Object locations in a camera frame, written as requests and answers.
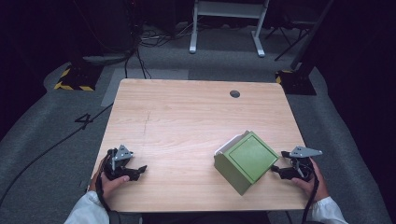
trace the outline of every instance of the hand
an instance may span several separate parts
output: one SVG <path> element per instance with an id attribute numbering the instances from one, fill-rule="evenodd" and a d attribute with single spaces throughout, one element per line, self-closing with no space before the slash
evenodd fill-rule
<path id="1" fill-rule="evenodd" d="M 329 197 L 329 191 L 327 191 L 327 187 L 326 187 L 326 182 L 324 180 L 324 177 L 322 175 L 322 173 L 320 172 L 318 165 L 316 162 L 314 162 L 314 160 L 310 159 L 312 161 L 312 164 L 314 166 L 315 169 L 315 174 L 317 174 L 318 177 L 318 181 L 319 181 L 319 186 L 318 186 L 318 191 L 317 191 L 317 195 L 314 198 L 314 203 L 317 201 L 320 201 L 324 198 Z M 311 178 L 308 182 L 303 181 L 300 178 L 293 178 L 291 180 L 296 186 L 300 187 L 301 189 L 303 189 L 306 193 L 306 195 L 311 196 L 312 190 L 314 189 L 314 181 L 315 178 Z"/>
<path id="2" fill-rule="evenodd" d="M 90 184 L 90 187 L 88 188 L 88 190 L 96 191 L 95 183 L 96 183 L 97 177 L 99 176 L 99 172 L 100 172 L 99 169 L 96 172 L 96 174 L 93 176 L 93 179 L 91 180 L 91 184 Z M 102 177 L 103 198 L 105 199 L 105 201 L 108 199 L 108 197 L 110 196 L 111 192 L 113 192 L 114 189 L 117 189 L 123 183 L 129 181 L 128 175 L 121 176 L 114 180 L 109 180 L 107 178 L 107 176 L 105 175 L 105 173 L 102 172 L 101 177 Z"/>

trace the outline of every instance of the green cardboard box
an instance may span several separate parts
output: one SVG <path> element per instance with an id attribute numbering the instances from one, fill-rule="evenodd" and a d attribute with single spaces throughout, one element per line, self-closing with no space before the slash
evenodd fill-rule
<path id="1" fill-rule="evenodd" d="M 243 195 L 277 161 L 278 155 L 254 132 L 235 136 L 215 152 L 215 167 Z"/>

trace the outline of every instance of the white sleeve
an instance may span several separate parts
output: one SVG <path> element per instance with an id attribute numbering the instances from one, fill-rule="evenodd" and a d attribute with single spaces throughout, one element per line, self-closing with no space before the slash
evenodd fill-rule
<path id="1" fill-rule="evenodd" d="M 347 224 L 340 207 L 338 207 L 338 204 L 331 197 L 314 203 L 312 219 L 325 224 Z"/>
<path id="2" fill-rule="evenodd" d="M 65 224 L 84 223 L 84 224 L 108 224 L 109 219 L 106 209 L 99 201 L 98 195 L 94 191 L 88 191 L 82 196 L 72 212 L 67 218 Z"/>

